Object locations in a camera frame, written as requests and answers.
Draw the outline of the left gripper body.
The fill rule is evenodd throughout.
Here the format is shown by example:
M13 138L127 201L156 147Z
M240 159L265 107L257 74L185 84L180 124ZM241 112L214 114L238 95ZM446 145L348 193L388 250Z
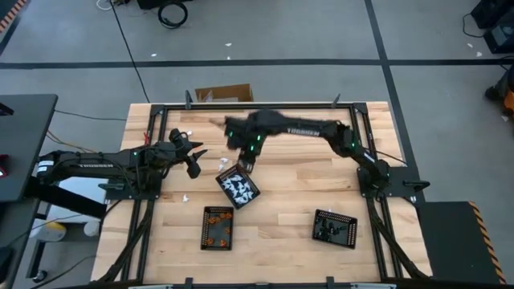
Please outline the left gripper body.
M159 150L167 156L165 168L161 174L161 178L165 179L170 169L178 164L187 164L187 173L191 179L197 178L201 172L198 161L195 161L189 155L193 150L190 144L191 140L186 132L180 132L177 128L173 128L169 134L169 142L163 142L159 145Z

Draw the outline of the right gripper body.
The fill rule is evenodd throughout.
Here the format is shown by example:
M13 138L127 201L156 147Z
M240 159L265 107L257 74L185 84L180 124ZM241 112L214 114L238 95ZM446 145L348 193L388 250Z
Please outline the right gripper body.
M258 156L267 137L269 111L251 112L246 118L226 116L224 135L229 150L239 149L241 154Z

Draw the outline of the black slotted plastic basket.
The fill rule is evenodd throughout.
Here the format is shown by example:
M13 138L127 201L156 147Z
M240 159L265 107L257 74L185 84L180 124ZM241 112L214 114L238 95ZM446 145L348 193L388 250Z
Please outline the black slotted plastic basket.
M322 226L321 224L322 219L324 218L327 219L327 226ZM330 222L333 222L335 226L333 229L338 230L338 227L346 226L347 230L339 230L339 234L337 235L330 234L329 231L331 228L328 227ZM323 233L321 238L316 236L316 233L319 231ZM329 234L332 235L331 242L327 242L325 240L325 237ZM314 214L312 225L312 238L320 242L325 242L354 250L357 240L357 219L343 214L336 214L326 210L317 209Z
M242 180L241 181L233 181L232 177L234 175L240 175ZM223 181L225 179L230 179L230 184L223 184ZM244 171L244 169L240 165L234 165L230 167L225 172L219 174L215 180L217 181L218 185L224 192L224 194L228 197L229 201L231 202L232 206L236 208L237 210L242 209L244 206L248 205L250 202L254 201L260 194L260 190L256 186L256 184L250 179L250 176ZM248 185L251 188L251 191L243 192L243 189L238 189L238 182L241 182L243 185ZM247 199L247 203L245 204L238 204L235 199L237 197L233 197L233 191L230 191L227 189L228 185L232 185L234 187L234 190L239 191L239 195L237 197L244 197ZM249 199L247 196L247 193L253 193L253 198Z
M225 214L231 213L232 218L226 219ZM220 217L222 221L215 224L209 224L209 218ZM225 234L224 229L230 227L230 234ZM234 227L234 209L226 206L206 206L203 210L202 216L202 235L200 241L201 250L232 250L233 240L233 227ZM213 238L214 243L208 245L206 243L208 238ZM220 246L220 241L224 239L227 241L226 246Z

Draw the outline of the brown cardboard box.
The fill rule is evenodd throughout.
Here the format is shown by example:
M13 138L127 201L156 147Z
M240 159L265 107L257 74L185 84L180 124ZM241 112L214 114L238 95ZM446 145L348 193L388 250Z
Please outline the brown cardboard box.
M198 102L253 102L254 97L248 83L196 88Z

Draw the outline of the white flat box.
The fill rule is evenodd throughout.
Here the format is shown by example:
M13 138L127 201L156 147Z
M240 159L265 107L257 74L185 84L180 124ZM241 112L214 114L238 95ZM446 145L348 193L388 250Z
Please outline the white flat box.
M100 188L100 184L107 184L107 179L71 177L59 183L59 188L66 189L72 193L79 194L93 201L105 204L106 192ZM74 211L65 209L60 206L51 205L47 214L48 220L56 219L58 222L64 223L87 223L99 221L99 218L78 214Z

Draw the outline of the black equipment box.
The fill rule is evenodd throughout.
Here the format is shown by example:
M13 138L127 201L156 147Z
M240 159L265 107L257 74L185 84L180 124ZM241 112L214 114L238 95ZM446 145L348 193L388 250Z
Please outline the black equipment box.
M168 2L189 2L192 0L136 0L137 5L142 10L152 10L158 8Z

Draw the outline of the yellow and white object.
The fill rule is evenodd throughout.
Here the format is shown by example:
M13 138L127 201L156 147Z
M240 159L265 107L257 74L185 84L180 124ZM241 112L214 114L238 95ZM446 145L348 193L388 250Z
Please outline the yellow and white object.
M33 226L29 237L41 242L59 242L66 233L67 228L58 222L43 222Z

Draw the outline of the black desk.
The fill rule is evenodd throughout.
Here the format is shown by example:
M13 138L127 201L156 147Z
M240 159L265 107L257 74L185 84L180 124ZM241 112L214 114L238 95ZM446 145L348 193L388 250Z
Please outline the black desk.
M106 205L54 185L42 185L32 176L58 96L55 94L0 95L0 211L28 215L45 201L79 214L102 218Z

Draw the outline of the black rolling stand base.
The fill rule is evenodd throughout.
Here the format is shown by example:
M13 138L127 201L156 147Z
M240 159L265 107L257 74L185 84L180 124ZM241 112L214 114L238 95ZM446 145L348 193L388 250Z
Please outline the black rolling stand base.
M37 240L29 262L26 278L31 279L34 283L41 283L47 277L47 272L40 268L45 247L46 243L44 241Z

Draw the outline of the black cabinet with hazard stripe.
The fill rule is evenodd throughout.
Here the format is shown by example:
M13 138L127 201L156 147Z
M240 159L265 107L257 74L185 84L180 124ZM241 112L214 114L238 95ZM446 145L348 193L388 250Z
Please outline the black cabinet with hazard stripe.
M0 0L0 33L17 18L31 0Z
M473 201L424 202L417 213L433 279L489 286L507 283Z

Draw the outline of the black and orange machine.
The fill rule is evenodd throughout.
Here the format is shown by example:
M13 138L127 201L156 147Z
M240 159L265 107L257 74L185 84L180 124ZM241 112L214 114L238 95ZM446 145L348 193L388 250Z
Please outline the black and orange machine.
M502 103L505 116L514 118L514 65L510 66L500 80L484 93L486 99Z

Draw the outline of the black equipment case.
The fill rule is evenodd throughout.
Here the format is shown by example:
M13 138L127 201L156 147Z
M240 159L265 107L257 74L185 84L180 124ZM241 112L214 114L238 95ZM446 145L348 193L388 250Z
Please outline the black equipment case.
M514 53L514 0L480 0L471 16L492 54Z

